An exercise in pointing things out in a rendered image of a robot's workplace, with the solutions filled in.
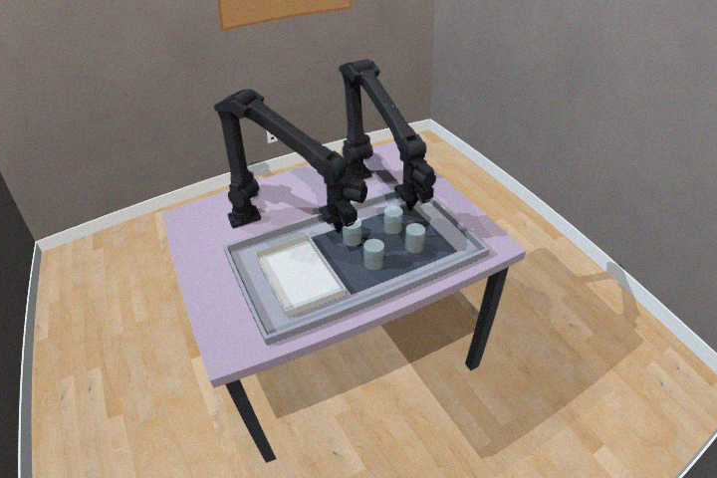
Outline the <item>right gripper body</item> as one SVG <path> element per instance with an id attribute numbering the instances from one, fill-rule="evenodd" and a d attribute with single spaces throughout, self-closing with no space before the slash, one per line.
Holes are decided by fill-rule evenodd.
<path id="1" fill-rule="evenodd" d="M 328 195 L 327 195 L 327 197 L 328 197 Z M 329 198 L 329 197 L 328 197 L 328 199 L 330 199 L 330 200 L 332 200 L 332 201 L 339 201 L 339 200 L 342 200 L 342 199 L 344 199 L 344 198 L 342 197 L 342 198 L 340 198 L 339 200 L 337 200 L 337 199 L 332 199 L 332 198 Z M 337 222 L 337 221 L 340 221 L 340 220 L 341 220 L 341 218 L 340 218 L 339 215 L 338 215 L 338 216 L 335 216 L 335 217 L 332 217 L 332 216 L 330 215 L 330 213 L 328 212 L 328 207 L 327 207 L 327 205 L 320 207 L 319 210 L 320 210 L 320 213 L 325 216 L 326 222 L 327 222 L 328 224 L 331 224 L 331 223 L 334 223 L 334 222 Z"/>

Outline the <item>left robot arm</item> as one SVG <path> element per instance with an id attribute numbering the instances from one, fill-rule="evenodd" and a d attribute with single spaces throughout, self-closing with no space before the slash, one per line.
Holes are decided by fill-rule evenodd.
<path id="1" fill-rule="evenodd" d="M 403 161 L 403 175 L 413 178 L 411 180 L 403 177 L 403 190 L 408 195 L 416 193 L 422 204 L 429 202 L 433 198 L 432 186 L 436 176 L 434 169 L 423 159 L 426 143 L 405 121 L 378 80 L 380 70 L 377 65 L 374 61 L 366 59 L 341 65 L 339 71 L 345 83 L 348 118 L 348 135 L 343 146 L 343 156 L 348 163 L 346 174 L 358 179 L 372 177 L 372 172 L 363 163 L 364 159 L 372 156 L 373 150 L 370 137 L 364 134 L 362 127 L 360 97 L 360 86 L 362 86 L 393 135 L 400 152 L 400 160 Z"/>

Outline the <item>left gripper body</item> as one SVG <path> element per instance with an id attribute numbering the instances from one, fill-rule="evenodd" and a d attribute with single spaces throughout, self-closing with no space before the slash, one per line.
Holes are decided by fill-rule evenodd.
<path id="1" fill-rule="evenodd" d="M 405 178 L 407 178 L 407 179 L 413 180 L 413 178 L 409 178 L 409 177 L 406 177 L 406 176 L 404 176 L 404 175 L 403 175 L 403 177 L 405 177 Z M 395 185 L 395 186 L 394 186 L 394 190 L 400 194 L 402 201 L 408 201 L 408 200 L 417 198 L 417 196 L 416 196 L 415 193 L 412 193 L 412 194 L 409 194 L 409 195 L 408 195 L 408 194 L 403 190 L 403 185 L 402 185 L 402 184 Z"/>

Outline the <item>dark grey flat mat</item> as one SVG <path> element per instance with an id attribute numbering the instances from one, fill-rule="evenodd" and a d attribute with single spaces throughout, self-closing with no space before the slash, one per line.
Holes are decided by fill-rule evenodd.
<path id="1" fill-rule="evenodd" d="M 384 213 L 381 213 L 361 221 L 362 241 L 357 246 L 344 243 L 343 228 L 341 233 L 335 229 L 312 237 L 351 295 L 457 252 L 414 208 L 411 211 L 407 205 L 401 208 L 402 230 L 397 234 L 384 231 Z M 406 226 L 412 223 L 425 227 L 424 249 L 419 253 L 405 249 Z M 378 270 L 368 269 L 363 263 L 363 244 L 369 239 L 378 239 L 384 244 L 384 264 Z"/>

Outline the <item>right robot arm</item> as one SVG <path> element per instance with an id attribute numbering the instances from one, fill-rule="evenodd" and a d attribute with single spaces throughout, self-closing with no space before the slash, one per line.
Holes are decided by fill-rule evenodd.
<path id="1" fill-rule="evenodd" d="M 247 168 L 239 121 L 243 117 L 260 125 L 316 169 L 324 178 L 328 197 L 337 200 L 344 198 L 339 201 L 327 198 L 330 215 L 339 215 L 344 226 L 354 225 L 358 220 L 358 212 L 351 201 L 364 203 L 367 196 L 365 181 L 346 174 L 348 163 L 344 157 L 317 143 L 276 114 L 263 103 L 264 97 L 254 92 L 250 89 L 242 90 L 214 105 L 221 119 L 230 166 L 228 199 L 234 206 L 228 218 L 232 228 L 261 220 L 256 205 L 252 205 L 250 200 L 259 194 L 259 184 L 253 172 Z"/>

